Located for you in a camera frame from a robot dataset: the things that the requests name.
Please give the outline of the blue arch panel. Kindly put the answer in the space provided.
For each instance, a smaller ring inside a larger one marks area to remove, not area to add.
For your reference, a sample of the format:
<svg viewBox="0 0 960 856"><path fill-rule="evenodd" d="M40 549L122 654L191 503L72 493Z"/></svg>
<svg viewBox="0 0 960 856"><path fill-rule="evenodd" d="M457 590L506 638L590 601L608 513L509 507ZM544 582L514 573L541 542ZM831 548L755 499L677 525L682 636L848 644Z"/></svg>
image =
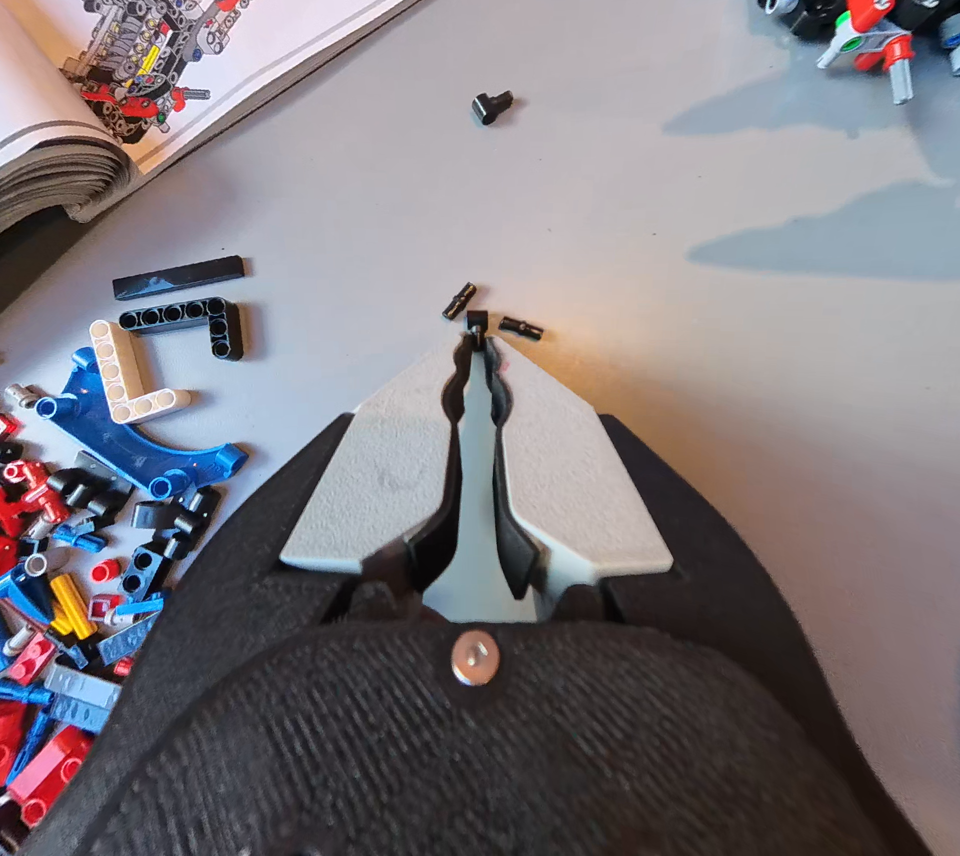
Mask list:
<svg viewBox="0 0 960 856"><path fill-rule="evenodd" d="M114 423L92 347L78 348L61 394L44 396L36 414L78 442L89 454L155 500L222 482L246 464L247 453L232 443L207 450L161 445L136 427Z"/></svg>

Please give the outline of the pile of colourful bricks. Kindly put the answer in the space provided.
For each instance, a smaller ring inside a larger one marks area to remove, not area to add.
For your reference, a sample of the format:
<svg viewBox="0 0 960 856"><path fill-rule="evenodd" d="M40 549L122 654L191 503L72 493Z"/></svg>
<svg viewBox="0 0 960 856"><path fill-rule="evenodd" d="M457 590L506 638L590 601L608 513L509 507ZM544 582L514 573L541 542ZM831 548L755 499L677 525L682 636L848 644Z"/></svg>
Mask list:
<svg viewBox="0 0 960 856"><path fill-rule="evenodd" d="M219 509L215 487L138 501L145 536L112 544L134 486L93 455L31 459L2 412L2 854L16 854L87 758L187 558Z"/></svg>

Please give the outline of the white angled beam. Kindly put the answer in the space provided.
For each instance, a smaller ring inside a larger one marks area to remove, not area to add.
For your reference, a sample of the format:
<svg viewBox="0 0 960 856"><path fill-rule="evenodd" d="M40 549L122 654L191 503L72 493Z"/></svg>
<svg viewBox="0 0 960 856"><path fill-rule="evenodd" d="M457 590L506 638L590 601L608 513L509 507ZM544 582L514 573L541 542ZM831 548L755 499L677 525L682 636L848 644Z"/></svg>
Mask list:
<svg viewBox="0 0 960 856"><path fill-rule="evenodd" d="M118 323L96 320L89 336L109 414L118 425L135 425L173 414L191 404L184 390L147 390L133 336Z"/></svg>

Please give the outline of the grey desk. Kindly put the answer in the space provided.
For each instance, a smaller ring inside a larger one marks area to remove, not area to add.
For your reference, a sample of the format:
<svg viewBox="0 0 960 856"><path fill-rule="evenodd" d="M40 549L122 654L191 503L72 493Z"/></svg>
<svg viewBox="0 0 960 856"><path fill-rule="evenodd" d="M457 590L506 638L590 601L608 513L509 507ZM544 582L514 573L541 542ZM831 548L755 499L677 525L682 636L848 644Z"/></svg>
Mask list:
<svg viewBox="0 0 960 856"><path fill-rule="evenodd" d="M157 434L251 452L232 511L478 302L726 516L870 763L958 853L958 79L915 98L754 0L424 0L152 179L2 316L2 387L64 386L114 276L249 261L246 360L148 341ZM490 126L473 98L510 90Z"/></svg>

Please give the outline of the black flat tile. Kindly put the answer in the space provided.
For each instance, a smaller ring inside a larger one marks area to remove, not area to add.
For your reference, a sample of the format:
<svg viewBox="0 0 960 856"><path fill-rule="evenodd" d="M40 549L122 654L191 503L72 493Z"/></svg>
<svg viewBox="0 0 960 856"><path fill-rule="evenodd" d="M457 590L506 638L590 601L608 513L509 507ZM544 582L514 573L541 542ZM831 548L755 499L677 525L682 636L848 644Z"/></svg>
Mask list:
<svg viewBox="0 0 960 856"><path fill-rule="evenodd" d="M117 277L112 281L112 290L116 300L126 301L227 282L244 275L244 259L239 255L227 255Z"/></svg>

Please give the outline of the black angled beam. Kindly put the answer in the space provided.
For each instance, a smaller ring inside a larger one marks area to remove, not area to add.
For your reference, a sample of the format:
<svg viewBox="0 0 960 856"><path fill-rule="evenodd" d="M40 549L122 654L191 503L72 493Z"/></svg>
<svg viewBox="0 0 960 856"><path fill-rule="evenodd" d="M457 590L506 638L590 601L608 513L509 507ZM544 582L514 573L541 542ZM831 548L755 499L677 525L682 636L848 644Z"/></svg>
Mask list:
<svg viewBox="0 0 960 856"><path fill-rule="evenodd" d="M161 334L203 326L207 329L214 357L226 361L239 361L244 356L239 308L235 303L224 298L202 298L128 310L119 316L118 323L128 332L141 334Z"/></svg>

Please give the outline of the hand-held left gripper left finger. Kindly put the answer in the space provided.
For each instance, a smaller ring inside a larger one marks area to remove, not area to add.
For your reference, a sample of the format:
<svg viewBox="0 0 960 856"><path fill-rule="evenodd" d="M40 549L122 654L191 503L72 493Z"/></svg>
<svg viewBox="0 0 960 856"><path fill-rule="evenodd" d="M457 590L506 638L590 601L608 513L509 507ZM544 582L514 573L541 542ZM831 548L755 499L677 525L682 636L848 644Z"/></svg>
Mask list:
<svg viewBox="0 0 960 856"><path fill-rule="evenodd" d="M301 569L423 592L457 548L474 339L447 340L354 412L284 545Z"/></svg>

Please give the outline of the building instruction booklet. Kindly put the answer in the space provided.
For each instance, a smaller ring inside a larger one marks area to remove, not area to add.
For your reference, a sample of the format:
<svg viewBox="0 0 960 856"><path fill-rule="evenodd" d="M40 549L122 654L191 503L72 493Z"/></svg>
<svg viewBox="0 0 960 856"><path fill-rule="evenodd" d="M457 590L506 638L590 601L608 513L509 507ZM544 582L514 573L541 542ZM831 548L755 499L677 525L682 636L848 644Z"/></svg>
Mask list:
<svg viewBox="0 0 960 856"><path fill-rule="evenodd" d="M85 223L415 0L2 0L2 230Z"/></svg>

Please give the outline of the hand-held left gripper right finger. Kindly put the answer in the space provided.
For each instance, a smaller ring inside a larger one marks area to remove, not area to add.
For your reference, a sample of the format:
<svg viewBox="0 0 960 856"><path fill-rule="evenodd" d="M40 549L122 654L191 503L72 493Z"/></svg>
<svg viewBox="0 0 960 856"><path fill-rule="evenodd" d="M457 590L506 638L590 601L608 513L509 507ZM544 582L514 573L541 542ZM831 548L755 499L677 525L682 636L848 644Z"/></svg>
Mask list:
<svg viewBox="0 0 960 856"><path fill-rule="evenodd" d="M666 573L673 556L590 404L496 337L485 345L496 428L496 545L512 596Z"/></svg>

